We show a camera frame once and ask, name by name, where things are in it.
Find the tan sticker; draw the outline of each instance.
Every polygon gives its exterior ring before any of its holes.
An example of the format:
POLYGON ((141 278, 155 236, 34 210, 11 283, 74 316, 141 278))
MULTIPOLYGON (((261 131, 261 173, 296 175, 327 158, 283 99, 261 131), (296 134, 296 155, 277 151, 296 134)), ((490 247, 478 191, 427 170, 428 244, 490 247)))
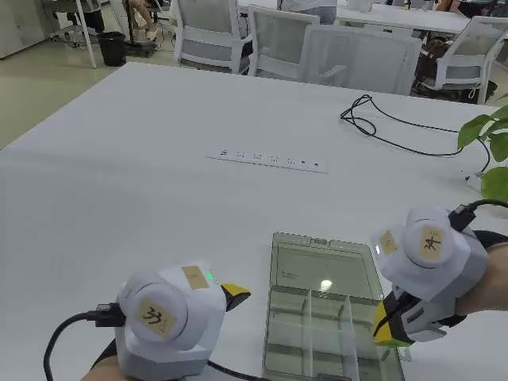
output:
POLYGON ((176 323, 175 317, 150 298, 144 298, 137 307, 136 319, 161 337, 167 337, 176 323))
POLYGON ((198 266, 182 267, 183 274, 187 277, 190 288, 197 290, 198 288, 209 288, 201 269, 198 266))
POLYGON ((424 227, 421 235, 420 257, 427 260, 439 260, 442 244, 443 230, 436 226, 424 227))
POLYGON ((390 230, 387 230, 387 232, 379 238, 379 243, 381 244, 381 247, 387 256, 392 252, 396 252, 398 249, 397 244, 394 240, 394 236, 391 235, 390 230))

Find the power strip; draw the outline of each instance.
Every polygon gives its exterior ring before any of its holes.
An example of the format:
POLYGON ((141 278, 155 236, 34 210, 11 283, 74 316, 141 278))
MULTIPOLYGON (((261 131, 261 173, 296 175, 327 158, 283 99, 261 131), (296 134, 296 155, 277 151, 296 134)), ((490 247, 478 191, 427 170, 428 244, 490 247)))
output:
POLYGON ((296 169, 297 171, 328 173, 328 168, 324 161, 308 160, 297 157, 284 157, 279 155, 270 155, 267 153, 246 152, 239 149, 222 148, 207 157, 218 160, 236 161, 239 163, 296 169))

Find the black trash can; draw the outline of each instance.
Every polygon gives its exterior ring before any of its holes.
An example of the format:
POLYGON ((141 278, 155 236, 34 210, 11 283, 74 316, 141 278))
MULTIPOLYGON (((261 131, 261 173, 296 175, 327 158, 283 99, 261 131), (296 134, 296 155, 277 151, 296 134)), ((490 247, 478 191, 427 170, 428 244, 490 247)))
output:
POLYGON ((125 64, 125 34, 120 32, 99 33, 97 39, 101 47, 104 64, 108 66, 125 64))

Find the green plant leaf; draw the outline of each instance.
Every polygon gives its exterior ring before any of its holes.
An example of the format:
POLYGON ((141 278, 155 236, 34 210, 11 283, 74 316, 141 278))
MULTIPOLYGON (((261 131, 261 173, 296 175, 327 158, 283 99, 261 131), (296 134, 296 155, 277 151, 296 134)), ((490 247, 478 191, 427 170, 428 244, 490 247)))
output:
POLYGON ((508 119, 501 119, 499 121, 495 121, 492 125, 485 131, 485 133, 480 137, 482 140, 485 140, 489 137, 491 133, 494 131, 498 131, 500 129, 508 129, 508 119))
POLYGON ((459 132, 459 149, 475 141, 479 133, 482 132, 482 128, 491 120, 491 117, 488 115, 479 115, 463 125, 459 132))
POLYGON ((491 115, 495 119, 506 119, 508 117, 508 105, 501 107, 491 115))
POLYGON ((508 167, 492 168, 483 176, 482 196, 508 201, 508 167))
POLYGON ((508 159, 508 133, 493 133, 491 135, 491 151, 497 162, 508 159))

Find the white table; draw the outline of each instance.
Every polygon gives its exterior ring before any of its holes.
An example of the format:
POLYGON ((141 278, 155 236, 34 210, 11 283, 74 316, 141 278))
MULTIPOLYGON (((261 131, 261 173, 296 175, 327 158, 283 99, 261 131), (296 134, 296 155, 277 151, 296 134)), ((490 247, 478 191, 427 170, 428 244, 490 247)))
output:
POLYGON ((453 34, 462 32, 469 22, 468 18, 453 12, 405 10, 402 7, 384 4, 373 4, 370 12, 362 13, 348 9, 345 2, 341 2, 337 7, 337 20, 402 28, 410 31, 420 29, 453 34))
MULTIPOLYGON (((54 328, 114 300, 133 272, 200 257, 221 281, 252 291, 227 315, 213 360, 259 375, 275 231, 369 242, 412 206, 479 197, 464 175, 482 167, 482 148, 426 158, 366 138, 338 120, 362 93, 127 63, 1 150, 0 379, 42 379, 54 328), (164 112, 147 118, 139 93, 164 112), (206 158, 220 147, 325 160, 329 173, 206 158)), ((494 110, 389 94, 375 100, 449 128, 494 110)), ((388 139, 435 152, 456 147, 456 136, 359 112, 388 139)), ((475 225, 508 231, 489 210, 475 225)), ((416 344, 406 379, 505 381, 507 317, 476 314, 445 339, 416 344)), ((92 323, 72 326, 54 351, 55 380, 79 379, 112 336, 92 323)))

